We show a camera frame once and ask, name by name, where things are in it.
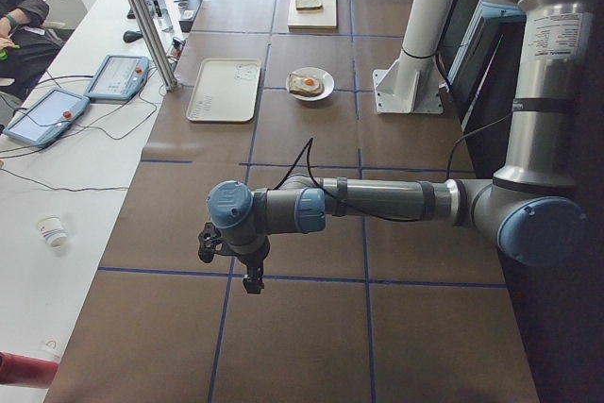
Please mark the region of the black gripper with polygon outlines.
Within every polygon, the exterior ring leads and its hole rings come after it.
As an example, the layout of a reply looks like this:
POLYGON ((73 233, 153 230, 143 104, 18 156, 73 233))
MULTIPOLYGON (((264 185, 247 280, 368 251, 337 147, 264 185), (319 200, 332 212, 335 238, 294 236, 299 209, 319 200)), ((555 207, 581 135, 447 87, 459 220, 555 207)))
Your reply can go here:
POLYGON ((262 245, 255 252, 238 256, 238 261, 246 267, 243 286, 248 294, 261 294, 264 289, 263 263, 270 252, 269 245, 262 245))

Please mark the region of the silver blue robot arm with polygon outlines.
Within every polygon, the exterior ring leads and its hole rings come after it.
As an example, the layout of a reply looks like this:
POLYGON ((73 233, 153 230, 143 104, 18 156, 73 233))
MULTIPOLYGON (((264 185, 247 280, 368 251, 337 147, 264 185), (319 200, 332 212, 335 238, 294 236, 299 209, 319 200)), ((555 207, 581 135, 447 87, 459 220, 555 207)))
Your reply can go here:
POLYGON ((471 227, 506 256, 548 266, 575 253, 587 229, 567 170, 579 80, 603 0, 483 0, 485 14, 526 18, 507 155, 491 179, 380 181, 289 172, 274 189, 215 186, 199 235, 203 262, 233 257, 251 294, 263 287, 273 234, 324 229, 328 216, 395 222, 446 220, 471 227))

